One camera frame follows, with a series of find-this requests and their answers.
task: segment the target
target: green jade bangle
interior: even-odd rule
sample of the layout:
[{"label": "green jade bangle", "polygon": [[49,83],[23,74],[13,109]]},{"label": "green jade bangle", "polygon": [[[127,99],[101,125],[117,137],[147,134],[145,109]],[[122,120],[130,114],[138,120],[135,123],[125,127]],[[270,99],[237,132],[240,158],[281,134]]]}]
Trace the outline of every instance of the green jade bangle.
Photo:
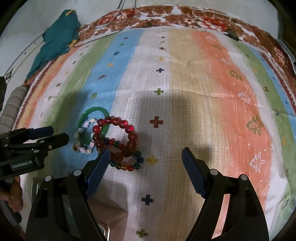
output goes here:
[{"label": "green jade bangle", "polygon": [[[105,118],[109,116],[108,111],[107,111],[105,108],[103,108],[103,107],[99,107],[99,106],[98,106],[98,107],[92,107],[92,108],[89,108],[89,109],[87,109],[87,110],[82,114],[82,116],[79,118],[79,120],[78,120],[78,124],[77,124],[77,129],[81,128],[81,127],[82,127],[82,124],[83,124],[83,122],[85,121],[85,119],[87,118],[87,116],[88,116],[89,114],[91,114],[92,112],[95,112],[95,111],[100,111],[100,112],[102,112],[102,113],[104,114]],[[103,125],[102,130],[101,130],[101,132],[100,132],[100,136],[101,136],[101,137],[104,138],[104,137],[106,136],[106,134],[107,134],[107,132],[108,132],[108,130],[109,130],[109,126],[110,126],[110,125],[108,125],[108,124]],[[89,145],[90,142],[92,141],[92,139],[88,139],[88,138],[86,138],[86,137],[83,137],[82,135],[79,137],[79,140],[80,140],[80,142],[81,142],[82,144],[84,144],[84,145]]]}]

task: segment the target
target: fabric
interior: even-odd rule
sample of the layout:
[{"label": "fabric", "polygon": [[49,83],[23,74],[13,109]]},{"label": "fabric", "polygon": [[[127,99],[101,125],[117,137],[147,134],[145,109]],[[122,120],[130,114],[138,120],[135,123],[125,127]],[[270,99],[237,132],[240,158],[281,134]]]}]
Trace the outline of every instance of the fabric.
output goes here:
[{"label": "fabric", "polygon": [[69,51],[68,45],[78,40],[79,27],[80,23],[76,11],[64,10],[59,18],[43,33],[45,44],[36,55],[27,79],[48,61],[67,53]]},{"label": "fabric", "polygon": [[[78,44],[84,45],[30,80],[15,128],[51,125],[70,136],[67,146],[49,153],[38,175],[66,176],[97,156],[72,146],[79,117],[102,106],[134,125],[145,159],[133,172],[109,166],[94,196],[128,212],[125,241],[186,239],[203,204],[181,161],[186,146],[223,175],[248,175],[272,239],[296,203],[296,89],[287,54],[268,33],[238,19],[173,6],[138,8],[130,28],[88,43],[120,31],[132,13],[124,10],[106,31],[81,28]],[[115,126],[107,137],[127,141]],[[153,203],[142,201],[146,195]],[[222,231],[227,196],[224,201],[215,236]]]},{"label": "fabric", "polygon": [[13,90],[8,98],[0,117],[0,134],[12,130],[17,114],[28,92],[27,86],[20,86]]}]

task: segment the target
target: teal cloth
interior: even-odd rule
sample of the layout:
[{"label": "teal cloth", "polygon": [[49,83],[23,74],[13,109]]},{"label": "teal cloth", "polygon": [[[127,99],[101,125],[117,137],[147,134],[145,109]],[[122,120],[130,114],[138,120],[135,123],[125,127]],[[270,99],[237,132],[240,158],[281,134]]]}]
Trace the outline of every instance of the teal cloth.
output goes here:
[{"label": "teal cloth", "polygon": [[59,18],[43,33],[45,44],[36,55],[27,79],[48,61],[68,53],[70,50],[68,45],[73,40],[78,40],[80,23],[76,11],[72,11],[66,16],[68,11],[70,10],[64,10]]}]

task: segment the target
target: orange stripe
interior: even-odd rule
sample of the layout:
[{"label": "orange stripe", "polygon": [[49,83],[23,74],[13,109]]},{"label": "orange stripe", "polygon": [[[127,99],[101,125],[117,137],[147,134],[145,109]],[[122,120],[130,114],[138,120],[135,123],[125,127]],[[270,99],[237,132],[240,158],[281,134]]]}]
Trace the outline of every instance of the orange stripe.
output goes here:
[{"label": "orange stripe", "polygon": [[73,54],[78,48],[71,48],[70,51],[59,58],[57,58],[56,62],[49,68],[45,76],[40,80],[37,86],[32,90],[33,93],[30,96],[30,99],[27,101],[25,109],[23,111],[22,116],[18,120],[16,124],[16,129],[18,128],[29,128],[32,118],[35,113],[35,108],[45,93],[47,87],[53,80],[53,78],[59,73],[65,61]]},{"label": "orange stripe", "polygon": [[[228,138],[232,157],[231,160],[224,161],[225,172],[223,174],[231,177],[238,177],[242,173],[247,174],[255,191],[256,188],[259,188],[257,195],[264,209],[271,171],[271,138],[265,127],[261,127],[260,136],[246,127],[253,116],[259,117],[256,96],[246,77],[232,62],[228,50],[214,34],[205,31],[193,31],[192,34],[197,46],[203,50],[204,58],[208,60],[208,75],[216,81],[217,86],[221,89],[221,125],[223,125],[225,136]],[[247,93],[251,99],[250,104],[247,105],[238,97],[241,92]],[[250,161],[259,152],[261,152],[261,160],[265,160],[265,163],[261,165],[260,173],[255,172],[250,166]],[[223,215],[220,216],[225,218],[226,213],[227,205],[224,202],[221,210]],[[220,222],[216,230],[221,231],[222,227]]]}]

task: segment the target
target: beaded bracelet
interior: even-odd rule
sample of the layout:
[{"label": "beaded bracelet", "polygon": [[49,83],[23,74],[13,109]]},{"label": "beaded bracelet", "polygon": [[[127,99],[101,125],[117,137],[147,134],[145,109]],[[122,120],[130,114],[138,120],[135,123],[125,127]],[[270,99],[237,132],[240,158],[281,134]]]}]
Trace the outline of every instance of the beaded bracelet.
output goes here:
[{"label": "beaded bracelet", "polygon": [[[111,152],[110,165],[112,167],[116,167],[117,169],[122,169],[124,171],[129,170],[130,172],[132,172],[134,169],[140,169],[141,168],[140,163],[144,162],[144,158],[141,157],[140,151],[135,150],[137,146],[136,139],[138,135],[134,132],[135,131],[134,126],[129,125],[127,120],[121,120],[120,117],[112,118],[110,116],[106,117],[105,119],[99,119],[97,123],[98,123],[97,126],[93,126],[92,131],[94,132],[94,135],[92,136],[92,138],[98,150],[105,147],[105,145],[113,145],[114,147],[119,148],[121,150],[121,152],[116,152],[116,153]],[[101,131],[100,127],[102,127],[105,124],[108,124],[108,125],[113,124],[114,126],[119,126],[121,129],[125,129],[125,132],[128,133],[128,139],[129,139],[126,146],[120,143],[119,141],[115,141],[114,139],[105,138],[102,140],[99,134]],[[123,160],[124,157],[130,157],[133,153],[137,157],[137,162],[134,163],[133,166],[132,165],[126,166],[119,163]]]},{"label": "beaded bracelet", "polygon": [[96,118],[91,118],[90,120],[86,120],[85,123],[83,124],[83,128],[78,128],[78,130],[74,134],[74,139],[75,139],[75,144],[73,145],[73,150],[74,151],[80,151],[81,153],[87,153],[91,154],[93,152],[93,149],[95,147],[94,141],[91,141],[89,143],[89,146],[87,146],[85,143],[80,141],[80,135],[83,134],[84,130],[89,127],[90,123],[95,122],[95,125],[97,125],[97,119]]}]

